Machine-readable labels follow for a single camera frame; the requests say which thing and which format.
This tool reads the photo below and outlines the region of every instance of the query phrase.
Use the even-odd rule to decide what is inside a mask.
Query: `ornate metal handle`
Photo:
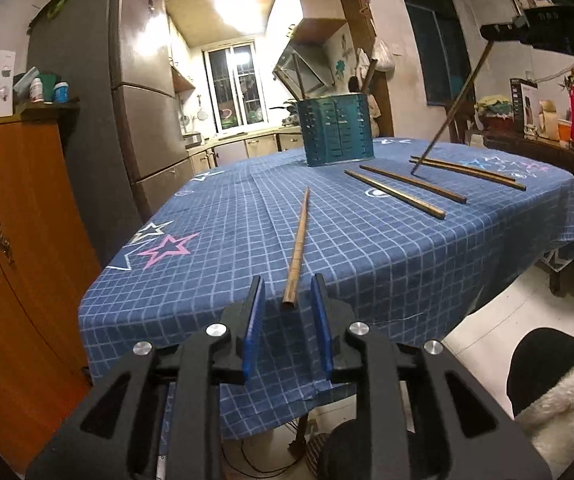
[[[0,252],[2,252],[6,256],[8,264],[10,265],[14,264],[14,256],[12,256],[11,254],[11,242],[9,238],[5,238],[1,224],[0,224]]]

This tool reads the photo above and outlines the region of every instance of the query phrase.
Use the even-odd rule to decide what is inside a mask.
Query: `silver screw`
[[[424,344],[423,348],[425,349],[425,352],[427,352],[428,354],[438,355],[439,353],[442,352],[444,346],[442,346],[442,343],[440,341],[436,341],[436,339],[430,339]]]
[[[369,332],[369,325],[362,321],[355,321],[349,326],[349,332],[355,335],[365,335]]]
[[[152,348],[153,346],[149,341],[138,341],[138,343],[134,345],[134,348],[132,348],[132,351],[136,355],[147,355],[149,352],[151,352]]]
[[[209,325],[205,330],[205,332],[207,333],[207,335],[210,335],[212,337],[220,337],[225,332],[227,332],[227,327],[224,326],[224,324],[222,323],[214,323]]]

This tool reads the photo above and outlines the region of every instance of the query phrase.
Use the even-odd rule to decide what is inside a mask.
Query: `refrigerator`
[[[168,42],[164,0],[67,0],[30,32],[27,66],[58,74],[80,98],[61,141],[103,266],[193,177]]]

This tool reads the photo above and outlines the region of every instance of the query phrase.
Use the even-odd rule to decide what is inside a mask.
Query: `checkered tablecloth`
[[[375,140],[370,164],[409,174],[427,143]],[[467,196],[461,205],[384,176],[369,176],[447,212],[444,220],[343,173],[358,162],[309,168],[302,150],[210,170],[179,190],[116,255],[80,306],[94,379],[140,340],[182,342],[265,279],[267,313],[257,369],[245,387],[221,388],[224,438],[274,428],[351,393],[323,376],[309,306],[315,272],[329,293],[392,340],[442,338],[542,253],[574,253],[574,178],[494,150],[438,144],[441,158],[512,174],[526,192],[422,167],[417,177]],[[280,311],[301,199],[309,221],[299,308]]]

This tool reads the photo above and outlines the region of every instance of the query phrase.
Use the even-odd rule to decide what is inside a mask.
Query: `pink star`
[[[166,235],[160,245],[152,247],[151,249],[147,249],[142,253],[138,253],[139,256],[150,256],[149,261],[147,262],[147,265],[145,265],[144,269],[151,267],[156,262],[160,262],[165,256],[173,256],[174,254],[189,254],[189,250],[187,250],[185,244],[199,234],[200,233],[194,233],[193,235],[186,236],[185,238],[180,238],[180,240],[176,240],[176,238],[171,235]],[[160,251],[163,247],[165,247],[165,245],[167,245],[168,242],[171,242],[174,245],[175,250]]]

